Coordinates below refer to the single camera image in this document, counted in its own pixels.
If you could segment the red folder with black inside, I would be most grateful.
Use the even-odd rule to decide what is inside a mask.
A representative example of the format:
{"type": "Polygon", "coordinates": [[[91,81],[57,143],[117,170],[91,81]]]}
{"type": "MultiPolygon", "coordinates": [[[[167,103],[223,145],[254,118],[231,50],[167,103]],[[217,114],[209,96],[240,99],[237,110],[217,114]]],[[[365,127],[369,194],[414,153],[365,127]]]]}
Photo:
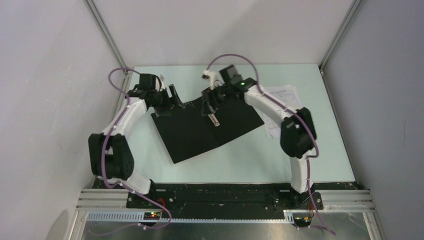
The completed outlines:
{"type": "Polygon", "coordinates": [[[231,99],[215,113],[202,115],[202,99],[174,108],[169,116],[151,118],[174,164],[219,148],[264,125],[257,111],[231,99]]]}

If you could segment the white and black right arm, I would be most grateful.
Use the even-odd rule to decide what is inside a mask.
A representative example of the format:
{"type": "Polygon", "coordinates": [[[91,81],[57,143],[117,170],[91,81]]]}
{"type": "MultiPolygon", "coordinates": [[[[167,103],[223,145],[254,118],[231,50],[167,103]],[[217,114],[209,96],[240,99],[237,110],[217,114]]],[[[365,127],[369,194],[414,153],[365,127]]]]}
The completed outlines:
{"type": "Polygon", "coordinates": [[[318,153],[317,134],[312,115],[306,107],[295,108],[271,95],[253,78],[243,78],[234,65],[219,71],[223,80],[219,84],[217,73],[204,70],[202,78],[209,82],[201,92],[203,115],[215,114],[230,100],[240,100],[269,117],[279,125],[280,146],[290,158],[291,204],[303,209],[311,201],[307,191],[311,189],[311,173],[309,159],[312,151],[318,153]]]}

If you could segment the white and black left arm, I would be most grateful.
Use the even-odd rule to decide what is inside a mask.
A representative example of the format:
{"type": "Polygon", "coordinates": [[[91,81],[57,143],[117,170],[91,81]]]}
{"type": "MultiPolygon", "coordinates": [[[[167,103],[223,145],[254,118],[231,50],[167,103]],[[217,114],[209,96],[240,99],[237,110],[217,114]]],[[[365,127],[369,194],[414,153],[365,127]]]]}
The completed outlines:
{"type": "Polygon", "coordinates": [[[150,73],[139,74],[139,82],[123,94],[123,105],[111,123],[101,133],[92,133],[88,138],[91,171],[112,188],[120,185],[140,193],[138,201],[145,208],[152,208],[158,195],[150,190],[152,180],[136,170],[128,137],[150,108],[161,117],[185,105],[173,84],[165,85],[159,76],[150,73]]]}

